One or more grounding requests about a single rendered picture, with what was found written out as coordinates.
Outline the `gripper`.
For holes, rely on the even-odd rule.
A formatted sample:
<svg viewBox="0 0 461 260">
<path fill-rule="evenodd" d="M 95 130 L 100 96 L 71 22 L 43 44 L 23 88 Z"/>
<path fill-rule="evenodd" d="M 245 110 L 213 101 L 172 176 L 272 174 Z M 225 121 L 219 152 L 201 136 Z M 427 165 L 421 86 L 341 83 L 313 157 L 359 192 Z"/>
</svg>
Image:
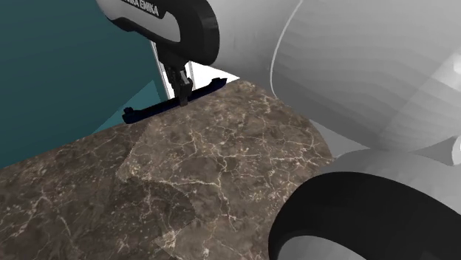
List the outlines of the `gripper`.
<svg viewBox="0 0 461 260">
<path fill-rule="evenodd" d="M 188 60 L 163 44 L 157 44 L 157 56 L 159 62 L 165 67 L 168 82 L 171 84 L 174 96 L 179 98 L 181 106 L 186 106 L 194 85 L 185 70 Z"/>
</svg>

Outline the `dark blue long flat object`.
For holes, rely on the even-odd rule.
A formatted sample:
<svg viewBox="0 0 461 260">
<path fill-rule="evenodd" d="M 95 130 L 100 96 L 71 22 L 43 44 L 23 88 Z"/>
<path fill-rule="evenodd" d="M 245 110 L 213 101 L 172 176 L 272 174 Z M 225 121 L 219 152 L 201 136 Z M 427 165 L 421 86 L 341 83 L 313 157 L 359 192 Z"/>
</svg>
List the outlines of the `dark blue long flat object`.
<svg viewBox="0 0 461 260">
<path fill-rule="evenodd" d="M 224 87 L 226 83 L 227 78 L 214 78 L 207 86 L 193 90 L 186 100 L 190 103 L 193 100 L 209 95 L 210 93 Z M 126 107 L 123 109 L 122 118 L 126 124 L 133 124 L 178 106 L 180 106 L 180 100 L 178 97 L 174 97 L 170 100 L 163 101 L 162 103 L 158 103 L 141 110 Z"/>
</svg>

